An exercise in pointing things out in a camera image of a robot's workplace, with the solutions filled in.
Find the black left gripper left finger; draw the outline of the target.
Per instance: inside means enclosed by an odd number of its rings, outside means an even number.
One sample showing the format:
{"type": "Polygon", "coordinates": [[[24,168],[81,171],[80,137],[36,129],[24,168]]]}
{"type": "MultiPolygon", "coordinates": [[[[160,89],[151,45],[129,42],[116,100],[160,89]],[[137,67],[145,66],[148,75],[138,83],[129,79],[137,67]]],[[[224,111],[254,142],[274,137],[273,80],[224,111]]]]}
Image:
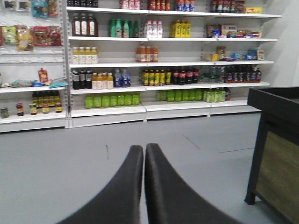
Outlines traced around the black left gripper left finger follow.
{"type": "Polygon", "coordinates": [[[61,224],[138,224],[142,191],[143,148],[129,152],[108,184],[61,224]]]}

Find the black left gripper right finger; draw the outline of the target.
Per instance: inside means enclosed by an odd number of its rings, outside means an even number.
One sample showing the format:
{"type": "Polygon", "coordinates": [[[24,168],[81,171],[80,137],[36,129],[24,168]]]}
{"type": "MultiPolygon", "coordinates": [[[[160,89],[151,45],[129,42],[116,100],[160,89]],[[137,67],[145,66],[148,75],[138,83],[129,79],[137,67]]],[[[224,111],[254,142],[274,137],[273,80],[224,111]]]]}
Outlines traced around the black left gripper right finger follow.
{"type": "Polygon", "coordinates": [[[150,224],[237,224],[197,194],[176,172],[157,143],[146,146],[145,198],[150,224]]]}

